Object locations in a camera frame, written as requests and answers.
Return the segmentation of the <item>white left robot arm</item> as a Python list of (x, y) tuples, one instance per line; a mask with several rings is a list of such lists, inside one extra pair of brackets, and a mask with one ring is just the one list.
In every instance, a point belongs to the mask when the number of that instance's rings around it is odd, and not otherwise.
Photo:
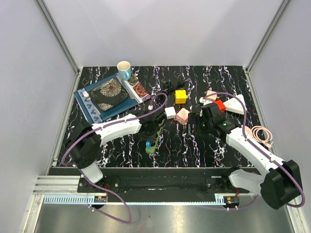
[(104, 189), (103, 173), (97, 165), (100, 147), (109, 141), (128, 134), (138, 134), (145, 141), (146, 152), (154, 153), (166, 114), (160, 113), (127, 116), (110, 122), (89, 124), (81, 122), (66, 142), (65, 156), (70, 155), (74, 165), (87, 177), (88, 187), (94, 192)]

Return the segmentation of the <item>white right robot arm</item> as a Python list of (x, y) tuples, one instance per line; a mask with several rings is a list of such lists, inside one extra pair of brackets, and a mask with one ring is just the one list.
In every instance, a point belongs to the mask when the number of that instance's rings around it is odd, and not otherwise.
[(190, 130), (200, 135), (213, 135), (237, 150), (258, 173), (233, 167), (222, 175), (225, 192), (244, 189), (260, 195), (271, 208), (278, 210), (303, 195), (299, 165), (284, 161), (248, 136), (236, 119), (227, 118), (215, 103), (202, 106), (199, 113), (188, 114)]

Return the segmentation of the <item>pink cube socket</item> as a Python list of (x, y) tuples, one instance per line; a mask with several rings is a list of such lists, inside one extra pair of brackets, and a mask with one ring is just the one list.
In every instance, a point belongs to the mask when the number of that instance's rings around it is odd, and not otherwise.
[(182, 125), (186, 125), (188, 122), (188, 117), (189, 117), (189, 111), (185, 108), (182, 108), (176, 115), (175, 119)]

